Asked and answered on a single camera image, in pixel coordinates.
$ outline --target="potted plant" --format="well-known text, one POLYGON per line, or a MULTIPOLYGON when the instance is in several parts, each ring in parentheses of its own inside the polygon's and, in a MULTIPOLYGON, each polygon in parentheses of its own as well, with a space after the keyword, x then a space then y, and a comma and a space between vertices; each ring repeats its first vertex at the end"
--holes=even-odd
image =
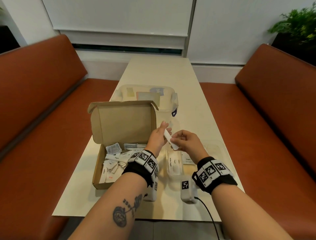
POLYGON ((272 46, 316 66, 316 3, 281 16, 268 30, 278 33, 272 46))
POLYGON ((0 54, 20 47, 9 27, 2 25, 2 16, 4 17, 4 10, 0 7, 0 54))

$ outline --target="tattoo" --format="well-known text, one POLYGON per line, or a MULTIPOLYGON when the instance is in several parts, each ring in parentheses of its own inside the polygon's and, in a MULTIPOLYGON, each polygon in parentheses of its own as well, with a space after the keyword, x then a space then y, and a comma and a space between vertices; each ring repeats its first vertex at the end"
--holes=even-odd
POLYGON ((140 203, 142 201, 142 194, 139 194, 137 197, 135 197, 134 206, 131 206, 130 203, 124 199, 123 203, 127 207, 127 211, 125 210, 125 207, 116 207, 113 211, 113 220, 116 223, 118 227, 125 227, 127 224, 126 220, 126 213, 132 212, 132 217, 134 218, 134 214, 136 210, 139 208, 140 203))

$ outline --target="seat backrest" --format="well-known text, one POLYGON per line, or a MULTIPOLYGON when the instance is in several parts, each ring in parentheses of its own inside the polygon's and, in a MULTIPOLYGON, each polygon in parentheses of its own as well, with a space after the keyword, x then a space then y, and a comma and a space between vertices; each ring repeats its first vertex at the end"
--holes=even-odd
POLYGON ((0 55, 0 150, 87 71, 65 35, 0 55))
POLYGON ((316 172, 316 67, 261 45, 237 85, 316 172))

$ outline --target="plant pot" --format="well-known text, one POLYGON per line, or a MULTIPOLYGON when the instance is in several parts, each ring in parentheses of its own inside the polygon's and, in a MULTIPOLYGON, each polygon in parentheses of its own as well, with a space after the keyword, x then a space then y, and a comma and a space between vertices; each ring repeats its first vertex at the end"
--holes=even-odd
POLYGON ((316 66, 316 41, 300 44, 290 34, 278 33, 272 46, 316 66))
POLYGON ((0 54, 20 47, 8 26, 0 26, 0 54))

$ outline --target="table top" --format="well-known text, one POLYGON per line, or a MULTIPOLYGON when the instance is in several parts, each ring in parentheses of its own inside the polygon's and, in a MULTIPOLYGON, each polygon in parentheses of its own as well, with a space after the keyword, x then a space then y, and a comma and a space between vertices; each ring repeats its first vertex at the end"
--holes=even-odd
MULTIPOLYGON (((178 113, 172 119, 173 132, 185 129, 196 133, 201 140, 217 140, 224 143, 189 59, 172 56, 135 56, 130 60, 116 89, 125 84, 173 88, 179 100, 178 113)), ((157 114, 158 126, 161 121, 157 114)), ((91 137, 53 212, 54 216, 84 217, 106 191, 96 190, 92 185, 99 148, 100 145, 94 143, 91 137)), ((222 161, 233 172, 238 187, 243 190, 229 154, 225 156, 222 161)), ((195 205, 183 203, 180 198, 180 187, 177 187, 180 183, 176 186, 170 183, 164 148, 157 160, 161 169, 158 175, 157 200, 143 201, 137 210, 136 218, 210 221, 206 209, 200 202, 195 205)), ((194 165, 184 166, 186 174, 192 174, 195 169, 194 165)), ((198 196, 208 207, 214 221, 220 222, 211 195, 199 189, 198 196)))

